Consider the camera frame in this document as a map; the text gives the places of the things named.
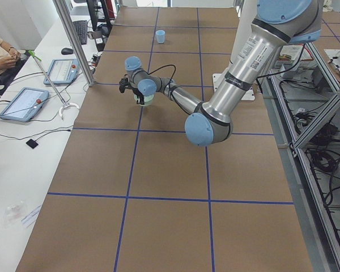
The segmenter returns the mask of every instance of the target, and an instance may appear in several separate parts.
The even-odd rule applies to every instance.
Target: computer monitor
[[[88,12],[90,13],[90,18],[92,22],[92,29],[93,31],[99,31],[101,30],[104,36],[109,35],[112,25],[110,22],[110,18],[108,15],[108,9],[107,9],[107,4],[106,0],[86,0],[87,1],[87,7],[88,7]],[[105,18],[105,25],[99,25],[99,15],[103,13],[103,16]]]

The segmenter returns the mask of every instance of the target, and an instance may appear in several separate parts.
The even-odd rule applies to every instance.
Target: computer mouse
[[[70,55],[73,54],[73,49],[68,48],[68,47],[64,47],[61,51],[62,55]]]

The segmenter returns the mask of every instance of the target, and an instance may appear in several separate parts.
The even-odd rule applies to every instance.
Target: blue cup
[[[165,42],[165,31],[157,30],[155,34],[156,34],[156,40],[158,41],[158,43],[163,44]]]

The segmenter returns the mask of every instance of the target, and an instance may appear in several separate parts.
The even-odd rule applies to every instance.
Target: person's hand
[[[15,57],[5,57],[0,59],[0,70],[10,69],[15,67],[16,59]]]
[[[9,49],[9,54],[15,58],[15,60],[20,60],[20,53],[14,48],[14,47],[11,47]]]

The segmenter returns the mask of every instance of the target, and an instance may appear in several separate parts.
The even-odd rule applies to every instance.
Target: blue joint cap
[[[155,94],[156,92],[156,83],[149,78],[142,79],[138,84],[137,84],[137,89],[144,95],[144,96],[150,96]]]
[[[283,24],[302,14],[312,0],[258,0],[257,14],[269,24]]]
[[[312,41],[316,41],[321,34],[321,30],[303,34],[300,36],[294,36],[288,44],[304,44],[304,43],[311,43]]]
[[[213,128],[201,113],[189,115],[185,121],[185,132],[188,140],[196,146],[208,146],[213,142]]]
[[[141,65],[141,60],[136,56],[129,57],[125,60],[125,69],[128,72],[139,69]]]

